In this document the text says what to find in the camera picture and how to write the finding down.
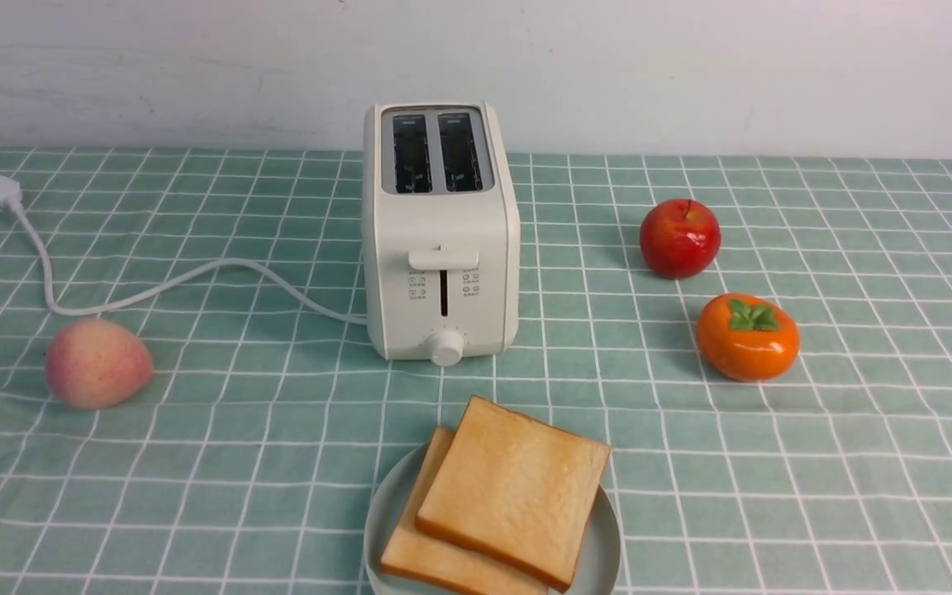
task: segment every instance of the toast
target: toast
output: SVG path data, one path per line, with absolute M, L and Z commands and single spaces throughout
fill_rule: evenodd
M 435 584 L 463 595 L 547 595 L 539 580 L 491 558 L 420 534 L 413 528 L 421 501 L 440 470 L 454 432 L 436 428 L 399 524 L 381 556 L 381 572 Z
M 611 451 L 473 395 L 413 523 L 566 592 Z

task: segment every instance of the gray plate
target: gray plate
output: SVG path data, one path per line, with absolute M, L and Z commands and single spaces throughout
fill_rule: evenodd
M 388 545 L 388 538 L 392 537 L 392 531 L 399 524 L 399 517 L 417 481 L 427 449 L 428 444 L 420 445 L 388 472 L 366 516 L 363 558 L 366 574 L 377 595 L 454 595 L 444 588 L 380 572 L 381 554 Z M 582 554 L 578 557 L 575 580 L 568 595 L 611 595 L 619 575 L 621 542 L 622 532 L 612 502 L 608 500 L 604 489 L 599 488 L 583 538 Z

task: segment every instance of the toaster control labels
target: toaster control labels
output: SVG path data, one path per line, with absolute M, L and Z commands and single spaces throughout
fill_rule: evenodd
M 461 297 L 475 298 L 479 295 L 479 269 L 461 271 Z
M 409 271 L 408 291 L 411 300 L 424 300 L 428 295 L 426 276 L 422 271 Z

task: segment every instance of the toaster lever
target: toaster lever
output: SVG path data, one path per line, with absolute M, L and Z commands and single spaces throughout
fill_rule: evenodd
M 411 250 L 407 259 L 415 271 L 456 271 L 475 269 L 479 264 L 479 252 Z

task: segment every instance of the power cord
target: power cord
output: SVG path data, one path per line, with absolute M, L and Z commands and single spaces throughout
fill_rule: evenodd
M 246 267 L 260 272 L 261 274 L 267 275 L 271 281 L 278 283 L 281 288 L 288 291 L 288 294 L 291 294 L 292 297 L 296 298 L 296 300 L 307 306 L 307 308 L 314 310 L 314 312 L 320 313 L 320 315 L 331 317 L 331 319 L 336 319 L 339 321 L 347 321 L 347 323 L 351 324 L 366 324 L 365 317 L 341 315 L 339 312 L 333 312 L 333 310 L 325 308 L 325 306 L 318 305 L 316 302 L 311 301 L 307 295 L 303 295 L 301 291 L 298 291 L 295 287 L 288 285 L 288 283 L 284 281 L 283 278 L 280 278 L 280 276 L 278 276 L 274 271 L 264 267 L 263 264 L 256 263 L 254 260 L 247 259 L 219 259 L 211 261 L 211 263 L 201 264 L 201 266 L 189 271 L 187 274 L 181 274 L 177 276 L 177 278 L 172 278 L 169 281 L 163 282 L 161 285 L 143 291 L 143 293 L 125 298 L 125 300 L 118 300 L 116 302 L 110 302 L 109 304 L 92 306 L 88 308 L 64 308 L 63 306 L 58 305 L 54 298 L 54 279 L 52 267 L 50 267 L 50 256 L 48 253 L 46 253 L 46 247 L 42 244 L 42 240 L 39 238 L 39 234 L 35 231 L 35 227 L 31 226 L 31 223 L 29 220 L 27 220 L 26 215 L 24 215 L 24 207 L 21 204 L 21 194 L 22 192 L 19 182 L 7 176 L 0 176 L 0 207 L 7 208 L 7 210 L 10 210 L 10 212 L 16 216 L 20 222 L 20 225 L 24 227 L 24 231 L 27 232 L 27 236 L 31 238 L 31 243 L 35 245 L 35 249 L 39 253 L 39 259 L 42 261 L 43 294 L 45 294 L 46 306 L 48 306 L 52 312 L 58 313 L 58 315 L 66 317 L 84 317 L 98 315 L 98 313 L 109 312 L 110 310 L 126 308 L 127 306 L 131 306 L 137 302 L 148 300 L 148 298 L 152 298 L 154 295 L 162 293 L 162 291 L 177 285 L 181 285 L 181 283 L 185 283 L 189 281 L 189 279 L 206 274 L 208 271 L 212 271 L 216 268 Z

